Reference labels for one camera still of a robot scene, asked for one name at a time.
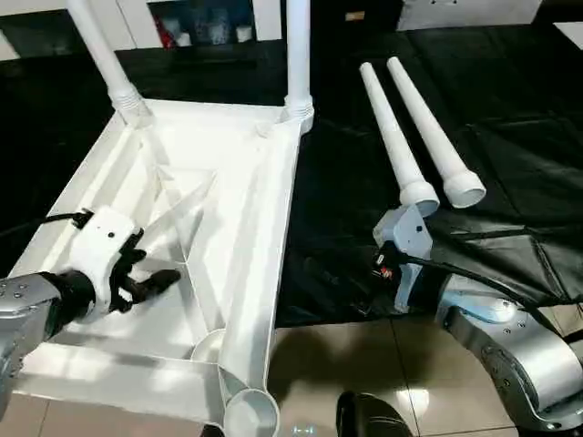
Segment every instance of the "white cabinet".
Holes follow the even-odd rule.
[[[108,42],[136,48],[116,0],[90,0]],[[66,11],[66,0],[0,2],[0,60],[85,50]]]

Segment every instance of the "white robotic hand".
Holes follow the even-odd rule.
[[[0,417],[24,357],[71,321],[91,322],[158,296],[180,279],[161,270],[137,283],[133,265],[146,257],[136,249],[143,229],[111,208],[87,212],[63,270],[0,280]],[[119,295],[126,290],[132,300]]]

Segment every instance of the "wire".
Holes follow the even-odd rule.
[[[412,257],[411,255],[404,254],[404,260],[407,264],[418,264],[420,266],[426,267],[433,267],[434,269],[440,269],[446,271],[448,273],[454,273],[455,275],[463,276],[465,278],[473,279],[476,282],[481,282],[488,287],[498,290],[501,293],[507,295],[510,299],[515,300],[516,302],[522,304],[523,306],[534,306],[533,303],[527,302],[522,296],[518,293],[512,291],[506,285],[497,282],[493,279],[490,279],[486,276],[480,275],[478,273],[474,273],[471,270],[462,269],[460,267],[453,266],[452,264],[447,264],[445,262],[438,262],[438,261],[431,261],[430,259],[423,259]]]
[[[12,228],[0,231],[0,239],[3,239],[4,237],[7,237],[11,234],[16,234],[17,232],[22,232],[26,229],[36,229],[45,223],[52,223],[54,221],[73,219],[79,223],[82,223],[85,221],[86,214],[87,213],[83,212],[71,212],[66,214],[55,214],[54,216],[35,218],[33,220],[27,221],[26,223],[21,223],[20,225],[16,225]]]

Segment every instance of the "black cable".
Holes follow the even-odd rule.
[[[497,282],[493,279],[490,279],[486,276],[480,275],[478,273],[474,273],[471,270],[462,269],[460,267],[453,266],[451,264],[447,264],[445,262],[438,262],[438,261],[431,261],[430,259],[423,259],[413,257],[411,255],[407,255],[406,253],[399,252],[399,263],[400,264],[417,264],[420,266],[431,267],[434,269],[440,269],[442,271],[446,271],[448,273],[453,273],[455,275],[463,276],[465,278],[469,278],[475,280],[476,282],[480,282],[487,287],[490,287],[494,290],[500,291],[505,296],[509,297],[514,302],[519,303],[524,307],[524,309],[532,314],[536,321],[546,327],[548,330],[556,333],[559,337],[562,335],[557,331],[557,328],[547,319],[547,317],[540,311],[535,303],[528,302],[518,293],[511,290],[508,286]]]
[[[85,224],[88,222],[92,215],[93,213],[86,211],[86,212],[70,212],[66,214],[55,214],[54,216],[35,218],[33,220],[27,221],[26,223],[21,223],[20,225],[16,225],[12,228],[0,231],[0,239],[7,237],[8,235],[15,234],[16,232],[21,232],[26,229],[36,229],[45,223],[52,223],[54,221],[60,220],[73,219],[75,225],[78,228],[82,228],[83,226],[85,226]]]

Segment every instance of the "robotic hand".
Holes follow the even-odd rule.
[[[79,234],[59,272],[0,280],[0,417],[24,357],[75,320],[88,323],[158,296],[180,279],[161,270],[137,283],[129,272],[146,257],[136,249],[144,231],[131,219],[103,207],[75,222]],[[131,301],[119,289],[131,295]]]
[[[492,279],[431,261],[432,240],[415,206],[387,212],[373,235],[376,276],[398,281],[395,308],[434,311],[435,322],[488,371],[517,426],[555,432],[583,424],[583,367],[574,344],[537,308]],[[419,280],[432,267],[447,270],[437,300],[435,286]]]

